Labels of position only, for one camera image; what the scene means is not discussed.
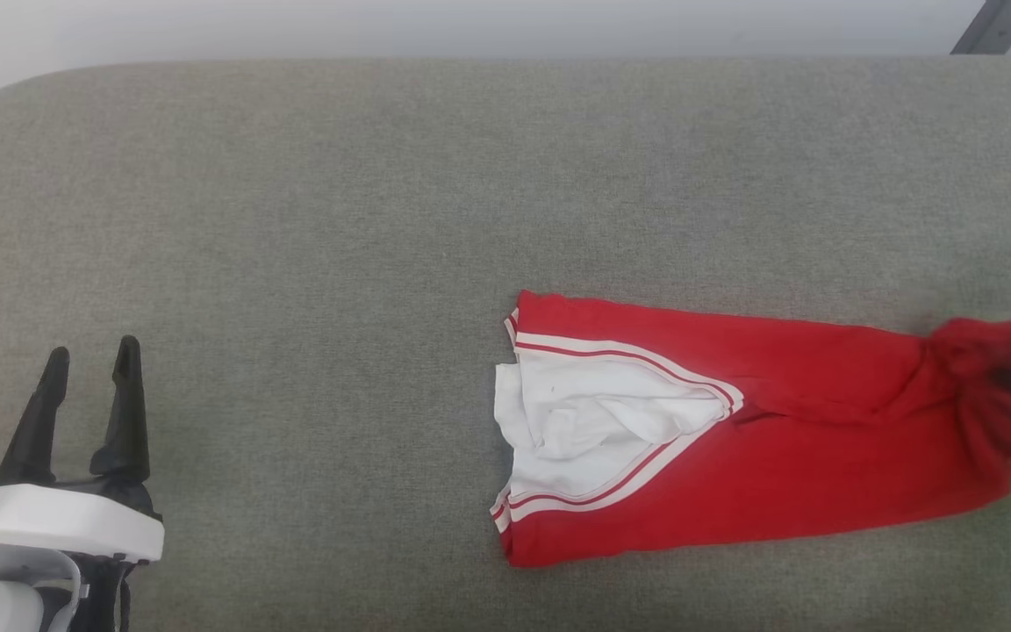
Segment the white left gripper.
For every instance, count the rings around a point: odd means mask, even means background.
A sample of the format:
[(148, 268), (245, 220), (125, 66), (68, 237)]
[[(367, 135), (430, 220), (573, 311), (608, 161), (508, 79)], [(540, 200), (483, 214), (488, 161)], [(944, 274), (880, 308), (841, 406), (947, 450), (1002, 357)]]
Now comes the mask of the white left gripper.
[[(112, 499), (41, 487), (56, 483), (52, 449), (70, 363), (67, 348), (49, 353), (39, 384), (5, 450), (0, 463), (0, 544), (77, 555), (123, 555), (130, 563), (156, 563), (163, 557), (161, 521)], [(104, 441), (90, 460), (90, 473), (141, 485), (151, 476), (151, 453), (135, 336), (121, 337), (111, 380), (115, 396)]]

